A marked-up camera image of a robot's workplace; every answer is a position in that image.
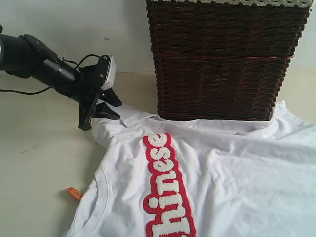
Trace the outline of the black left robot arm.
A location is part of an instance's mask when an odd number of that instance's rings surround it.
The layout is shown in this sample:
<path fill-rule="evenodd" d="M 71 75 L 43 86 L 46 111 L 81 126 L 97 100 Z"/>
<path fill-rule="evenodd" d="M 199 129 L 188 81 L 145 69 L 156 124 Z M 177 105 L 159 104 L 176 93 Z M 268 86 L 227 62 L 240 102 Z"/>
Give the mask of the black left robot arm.
<path fill-rule="evenodd" d="M 79 104 L 78 128 L 91 129 L 93 118 L 120 119 L 110 107 L 121 100 L 112 87 L 116 64 L 112 56 L 98 56 L 95 65 L 81 67 L 63 60 L 43 42 L 30 34 L 18 37 L 0 35 L 0 69 L 20 78 L 33 77 Z"/>

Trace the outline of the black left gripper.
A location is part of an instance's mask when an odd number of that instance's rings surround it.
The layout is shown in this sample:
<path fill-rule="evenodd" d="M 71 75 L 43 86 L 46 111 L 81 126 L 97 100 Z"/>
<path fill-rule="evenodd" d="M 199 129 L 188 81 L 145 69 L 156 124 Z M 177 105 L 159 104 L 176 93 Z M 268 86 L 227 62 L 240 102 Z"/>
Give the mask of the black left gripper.
<path fill-rule="evenodd" d="M 106 104 L 114 107 L 122 105 L 122 101 L 114 93 L 113 89 L 101 90 L 104 84 L 104 74 L 98 73 L 96 65 L 89 65 L 81 68 L 80 78 L 75 86 L 74 99 L 79 103 L 79 124 L 82 131 L 91 129 L 91 119 L 95 113 L 96 118 L 118 120 L 120 115 L 110 109 Z M 96 105 L 100 100 L 106 103 Z"/>

